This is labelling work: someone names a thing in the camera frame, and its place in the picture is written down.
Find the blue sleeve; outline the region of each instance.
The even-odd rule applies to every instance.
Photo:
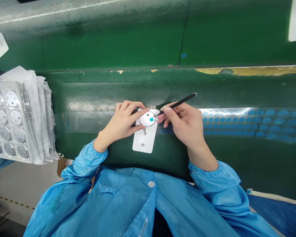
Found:
[[[51,236],[88,197],[91,179],[108,156],[93,148],[93,141],[83,147],[73,164],[62,172],[64,180],[55,183],[41,197],[24,236]]]
[[[218,161],[215,171],[204,171],[192,163],[190,174],[197,188],[240,236],[278,236],[259,214],[249,209],[249,200],[240,187],[240,178],[227,164]]]

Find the worker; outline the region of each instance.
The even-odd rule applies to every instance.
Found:
[[[211,153],[202,113],[185,103],[171,109],[172,104],[161,109],[164,114],[157,122],[164,127],[171,122],[186,145],[194,185],[139,168],[99,169],[110,144],[145,128],[131,125],[149,108],[124,101],[98,137],[63,170],[64,180],[43,194],[24,236],[277,236],[250,211],[236,172]],[[138,107],[142,110],[132,114]]]

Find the person's left hand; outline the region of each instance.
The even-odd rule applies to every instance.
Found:
[[[132,112],[138,107],[142,110],[132,115]],[[144,129],[145,126],[143,125],[135,127],[131,127],[131,125],[149,110],[149,108],[145,108],[142,102],[138,101],[125,100],[123,103],[117,103],[115,114],[95,139],[93,143],[94,149],[97,152],[104,152],[113,142]]]

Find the grey floor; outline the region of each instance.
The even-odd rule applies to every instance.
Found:
[[[0,196],[9,200],[36,207],[42,194],[54,183],[62,180],[57,177],[57,161],[47,165],[32,165],[14,162],[0,169]],[[33,209],[5,201],[0,205],[9,211],[9,219],[27,225]]]

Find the hand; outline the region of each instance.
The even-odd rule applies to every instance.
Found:
[[[142,110],[132,115],[132,112],[138,107]],[[97,139],[95,139],[93,143],[94,149],[97,152],[104,152],[113,142],[129,137],[135,132],[144,129],[145,126],[143,125],[135,127],[131,127],[131,125],[149,110],[149,108],[145,108],[142,102],[125,100],[123,103],[117,103],[115,114],[105,129],[99,132]]]
[[[157,123],[164,121],[164,128],[170,122],[172,123],[175,135],[186,145],[190,161],[194,165],[205,171],[216,170],[217,160],[207,146],[203,135],[202,112],[186,103],[171,109],[169,106],[174,103],[161,108],[164,114],[158,116]]]

